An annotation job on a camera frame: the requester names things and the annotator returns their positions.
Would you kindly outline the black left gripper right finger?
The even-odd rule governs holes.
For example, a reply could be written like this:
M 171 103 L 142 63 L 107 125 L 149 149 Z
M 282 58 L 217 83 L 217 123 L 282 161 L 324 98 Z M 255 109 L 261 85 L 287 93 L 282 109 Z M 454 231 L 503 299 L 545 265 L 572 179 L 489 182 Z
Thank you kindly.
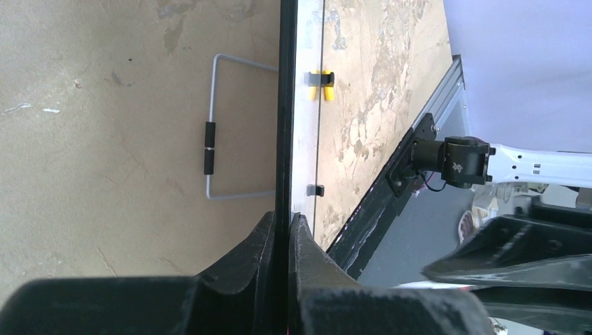
M 360 284 L 317 245 L 303 214 L 290 224 L 288 260 L 288 333 L 345 334 L 346 293 Z

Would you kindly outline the white whiteboard black frame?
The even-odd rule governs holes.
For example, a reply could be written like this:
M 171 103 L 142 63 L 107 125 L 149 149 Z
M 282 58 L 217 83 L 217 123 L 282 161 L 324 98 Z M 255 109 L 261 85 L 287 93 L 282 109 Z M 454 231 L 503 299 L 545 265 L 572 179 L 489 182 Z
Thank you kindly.
M 295 214 L 315 230 L 318 181 L 324 1 L 281 1 L 276 146 L 276 213 Z

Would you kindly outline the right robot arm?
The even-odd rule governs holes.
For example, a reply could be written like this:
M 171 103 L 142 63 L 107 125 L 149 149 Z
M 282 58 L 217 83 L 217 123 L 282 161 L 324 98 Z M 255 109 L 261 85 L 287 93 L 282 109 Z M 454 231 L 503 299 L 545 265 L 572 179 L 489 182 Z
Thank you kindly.
M 416 140 L 412 166 L 458 188 L 516 181 L 591 186 L 589 153 L 530 151 L 473 137 Z M 551 334 L 590 334 L 591 212 L 533 197 L 514 214 L 488 220 L 423 273 L 473 286 L 492 317 Z

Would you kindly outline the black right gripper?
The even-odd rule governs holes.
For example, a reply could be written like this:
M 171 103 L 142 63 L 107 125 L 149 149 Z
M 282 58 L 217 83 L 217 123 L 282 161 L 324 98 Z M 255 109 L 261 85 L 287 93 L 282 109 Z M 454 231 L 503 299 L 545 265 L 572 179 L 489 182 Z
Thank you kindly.
M 591 288 L 590 253 L 590 223 L 498 216 L 455 252 L 479 267 L 497 268 L 471 269 L 454 260 L 455 269 L 438 261 L 423 274 L 440 283 L 492 287 L 471 291 L 491 317 L 550 333 L 590 333 L 591 293 L 564 290 Z

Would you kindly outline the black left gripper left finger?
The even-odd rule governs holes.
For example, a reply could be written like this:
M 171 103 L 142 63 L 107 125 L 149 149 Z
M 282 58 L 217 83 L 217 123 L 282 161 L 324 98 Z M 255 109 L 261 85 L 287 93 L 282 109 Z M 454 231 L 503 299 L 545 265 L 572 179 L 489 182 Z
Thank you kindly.
M 274 213 L 196 277 L 195 334 L 272 334 Z

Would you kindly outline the yellow marker cap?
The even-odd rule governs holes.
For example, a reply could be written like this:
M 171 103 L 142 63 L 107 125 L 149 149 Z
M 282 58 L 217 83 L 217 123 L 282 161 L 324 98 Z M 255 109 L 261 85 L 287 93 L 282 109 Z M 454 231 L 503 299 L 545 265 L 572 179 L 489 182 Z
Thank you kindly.
M 307 86 L 309 88 L 309 100 L 314 101 L 323 97 L 325 101 L 333 101 L 335 97 L 335 74 L 329 70 L 315 70 L 307 74 Z

